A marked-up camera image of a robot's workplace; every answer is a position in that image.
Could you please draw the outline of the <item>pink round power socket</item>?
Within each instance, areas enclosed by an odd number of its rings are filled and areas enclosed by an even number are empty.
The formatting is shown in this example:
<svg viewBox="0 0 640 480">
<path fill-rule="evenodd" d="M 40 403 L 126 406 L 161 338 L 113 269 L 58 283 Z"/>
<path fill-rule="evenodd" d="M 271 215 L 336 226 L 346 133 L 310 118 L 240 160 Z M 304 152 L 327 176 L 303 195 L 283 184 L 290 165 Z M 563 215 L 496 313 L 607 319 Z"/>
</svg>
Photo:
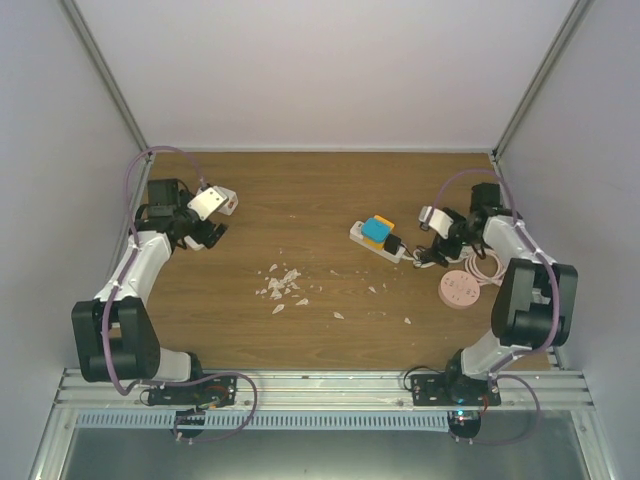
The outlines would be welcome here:
<svg viewBox="0 0 640 480">
<path fill-rule="evenodd" d="M 480 285 L 476 278 L 463 270 L 446 272 L 438 286 L 439 298 L 453 309 L 467 309 L 480 297 Z"/>
</svg>

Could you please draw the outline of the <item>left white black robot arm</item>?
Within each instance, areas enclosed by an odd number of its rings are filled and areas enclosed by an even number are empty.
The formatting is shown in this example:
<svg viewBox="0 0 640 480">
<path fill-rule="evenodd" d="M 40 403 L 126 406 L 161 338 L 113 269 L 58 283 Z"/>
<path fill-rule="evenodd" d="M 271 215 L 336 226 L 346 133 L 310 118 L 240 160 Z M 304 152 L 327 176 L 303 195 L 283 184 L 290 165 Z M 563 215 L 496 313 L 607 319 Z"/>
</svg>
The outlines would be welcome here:
<svg viewBox="0 0 640 480">
<path fill-rule="evenodd" d="M 227 230 L 214 213 L 231 215 L 236 192 L 206 185 L 191 192 L 176 178 L 151 180 L 147 200 L 133 216 L 127 248 L 114 273 L 93 299 L 80 301 L 71 320 L 85 381 L 110 382 L 127 392 L 135 384 L 171 383 L 185 404 L 203 398 L 206 380 L 196 355 L 161 346 L 147 303 L 164 265 L 178 249 L 211 249 Z"/>
</svg>

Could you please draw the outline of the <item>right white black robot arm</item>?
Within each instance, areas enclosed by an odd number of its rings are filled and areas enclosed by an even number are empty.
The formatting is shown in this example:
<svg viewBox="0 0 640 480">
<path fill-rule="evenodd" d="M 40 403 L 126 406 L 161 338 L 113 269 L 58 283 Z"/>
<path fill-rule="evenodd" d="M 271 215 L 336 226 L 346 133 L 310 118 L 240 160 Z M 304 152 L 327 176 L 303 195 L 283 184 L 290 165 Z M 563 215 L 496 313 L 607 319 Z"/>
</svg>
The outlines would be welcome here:
<svg viewBox="0 0 640 480">
<path fill-rule="evenodd" d="M 421 256 L 427 262 L 446 267 L 470 248 L 479 256 L 496 254 L 505 269 L 489 331 L 447 362 L 442 375 L 447 400 L 469 403 L 489 393 L 504 368 L 567 341 L 578 272 L 537 245 L 520 214 L 504 206 L 499 184 L 473 186 L 468 215 L 425 206 L 419 222 L 435 233 Z"/>
</svg>

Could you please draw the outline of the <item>white cube socket tiger sticker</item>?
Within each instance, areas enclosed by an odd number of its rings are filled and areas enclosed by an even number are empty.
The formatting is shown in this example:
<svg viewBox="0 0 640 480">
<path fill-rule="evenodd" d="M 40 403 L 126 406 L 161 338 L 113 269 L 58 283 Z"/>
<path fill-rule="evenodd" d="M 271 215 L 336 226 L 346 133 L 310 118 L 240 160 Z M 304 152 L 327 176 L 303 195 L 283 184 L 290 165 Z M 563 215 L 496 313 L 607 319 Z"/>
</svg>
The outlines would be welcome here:
<svg viewBox="0 0 640 480">
<path fill-rule="evenodd" d="M 227 198 L 226 203 L 220 208 L 220 212 L 224 215 L 231 216 L 239 203 L 237 193 L 225 187 L 219 187 L 218 190 Z"/>
</svg>

